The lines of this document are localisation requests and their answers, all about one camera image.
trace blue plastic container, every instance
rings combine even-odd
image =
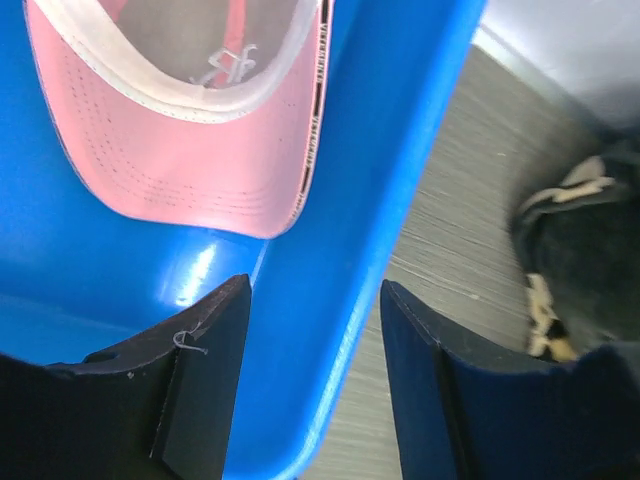
[[[262,241],[145,223],[74,174],[22,2],[0,2],[0,351],[78,362],[235,273],[254,285],[225,479],[291,478],[318,449],[482,0],[336,0],[313,186]]]

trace pink hat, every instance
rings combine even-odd
[[[26,0],[78,175],[129,217],[285,231],[311,183],[332,3]]]

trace cap brim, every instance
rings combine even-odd
[[[43,90],[70,161],[123,215],[276,236],[311,183],[324,103],[331,2],[261,107],[226,123],[158,114],[122,95],[62,40],[33,0],[26,11]]]

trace pink cap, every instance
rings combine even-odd
[[[129,217],[273,237],[309,191],[331,0],[27,0],[86,186]]]

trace gray floor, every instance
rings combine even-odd
[[[524,292],[505,220],[520,199],[597,147],[586,129],[473,50],[387,277],[481,335],[520,349]],[[390,400],[376,306],[304,479],[401,479]]]

